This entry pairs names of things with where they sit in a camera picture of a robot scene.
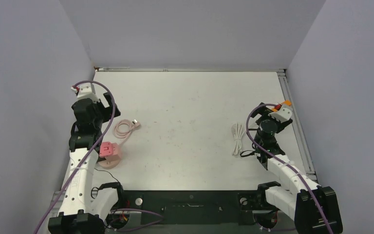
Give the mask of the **pink round socket base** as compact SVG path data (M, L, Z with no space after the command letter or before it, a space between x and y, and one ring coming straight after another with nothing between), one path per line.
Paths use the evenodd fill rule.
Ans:
M116 167L122 159L121 148L117 143L102 142L99 152L100 160L97 162L104 169Z

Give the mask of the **orange power strip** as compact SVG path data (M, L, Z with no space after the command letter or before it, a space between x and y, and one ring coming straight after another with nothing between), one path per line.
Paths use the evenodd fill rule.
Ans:
M271 108L271 110L272 110L273 112L277 112L277 111L279 111L279 110L282 108L282 106L292 107L292 102L289 101L289 100L285 100L285 101L282 102L282 103L277 103L276 105L274 105L273 108Z

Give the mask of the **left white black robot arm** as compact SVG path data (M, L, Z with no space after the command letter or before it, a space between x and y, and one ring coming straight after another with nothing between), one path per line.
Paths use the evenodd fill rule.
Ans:
M104 136L102 124L111 124L121 114L111 94L103 96L108 107L96 96L78 97L72 105L75 122L69 139L70 171L60 193L63 201L59 211L49 218L51 234L103 234L109 209L119 210L125 205L119 182L102 184L100 197L92 198L94 169Z

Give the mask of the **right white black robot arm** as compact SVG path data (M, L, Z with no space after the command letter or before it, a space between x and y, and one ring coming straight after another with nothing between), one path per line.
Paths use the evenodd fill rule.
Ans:
M292 114L290 102L262 102L247 117L245 131L258 160L278 179L258 186L256 204L285 213L299 234L340 234L343 224L335 191L298 169L276 140L276 134L293 122Z

